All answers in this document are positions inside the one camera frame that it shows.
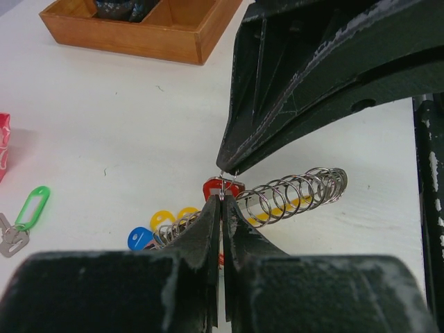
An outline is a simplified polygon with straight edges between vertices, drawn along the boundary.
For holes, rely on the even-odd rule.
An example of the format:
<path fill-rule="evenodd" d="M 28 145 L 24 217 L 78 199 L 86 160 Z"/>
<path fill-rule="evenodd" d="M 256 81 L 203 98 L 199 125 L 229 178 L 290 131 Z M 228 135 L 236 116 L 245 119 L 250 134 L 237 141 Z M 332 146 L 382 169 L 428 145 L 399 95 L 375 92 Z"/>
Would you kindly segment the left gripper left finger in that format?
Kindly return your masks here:
<path fill-rule="evenodd" d="M 221 202 L 161 250 L 36 253 L 1 299 L 2 332 L 211 332 Z"/>

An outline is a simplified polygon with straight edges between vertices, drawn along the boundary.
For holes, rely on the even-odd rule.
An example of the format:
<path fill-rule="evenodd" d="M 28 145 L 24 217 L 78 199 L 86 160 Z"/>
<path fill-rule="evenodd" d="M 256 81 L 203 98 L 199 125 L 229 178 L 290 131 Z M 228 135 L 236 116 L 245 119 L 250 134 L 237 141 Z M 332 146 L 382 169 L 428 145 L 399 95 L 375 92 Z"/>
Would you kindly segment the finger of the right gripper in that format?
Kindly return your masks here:
<path fill-rule="evenodd" d="M 238 150 L 259 128 L 302 66 L 374 1 L 254 1 L 233 48 L 229 116 L 216 165 L 239 170 Z"/>
<path fill-rule="evenodd" d="M 360 81 L 317 102 L 246 157 L 230 160 L 228 172 L 243 173 L 287 144 L 366 108 L 443 91 L 443 47 L 417 52 L 373 69 Z"/>

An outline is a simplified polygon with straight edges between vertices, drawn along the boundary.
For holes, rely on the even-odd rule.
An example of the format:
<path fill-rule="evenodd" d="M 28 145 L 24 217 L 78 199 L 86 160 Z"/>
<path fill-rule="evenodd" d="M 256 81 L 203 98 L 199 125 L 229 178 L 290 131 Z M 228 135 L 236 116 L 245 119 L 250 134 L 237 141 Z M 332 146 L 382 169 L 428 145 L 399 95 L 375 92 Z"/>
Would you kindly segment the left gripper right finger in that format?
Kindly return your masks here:
<path fill-rule="evenodd" d="M 292 256 L 221 205 L 233 332 L 437 332 L 414 276 L 386 255 Z"/>

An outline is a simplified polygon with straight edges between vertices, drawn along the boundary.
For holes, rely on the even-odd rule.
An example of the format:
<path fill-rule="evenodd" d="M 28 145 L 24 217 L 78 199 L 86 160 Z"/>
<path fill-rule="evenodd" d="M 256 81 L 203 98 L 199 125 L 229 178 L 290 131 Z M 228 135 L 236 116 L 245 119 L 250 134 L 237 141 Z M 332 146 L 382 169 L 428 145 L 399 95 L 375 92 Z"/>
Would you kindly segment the key with red tag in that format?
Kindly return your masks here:
<path fill-rule="evenodd" d="M 222 177 L 212 177 L 208 179 L 203 185 L 203 195 L 205 200 L 210 196 L 238 196 L 241 192 L 246 190 L 246 186 L 242 182 L 235 180 L 228 180 Z"/>

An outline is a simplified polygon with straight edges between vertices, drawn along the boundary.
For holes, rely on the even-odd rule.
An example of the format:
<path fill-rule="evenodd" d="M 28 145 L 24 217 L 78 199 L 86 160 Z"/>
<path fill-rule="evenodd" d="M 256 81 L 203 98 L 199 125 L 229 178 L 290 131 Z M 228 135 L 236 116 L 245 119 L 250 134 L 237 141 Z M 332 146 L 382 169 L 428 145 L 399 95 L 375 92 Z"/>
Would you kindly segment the key with green tag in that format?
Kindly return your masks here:
<path fill-rule="evenodd" d="M 51 195 L 47 186 L 36 187 L 30 192 L 14 223 L 1 213 L 1 255 L 11 258 L 30 241 L 30 231 L 35 226 Z"/>

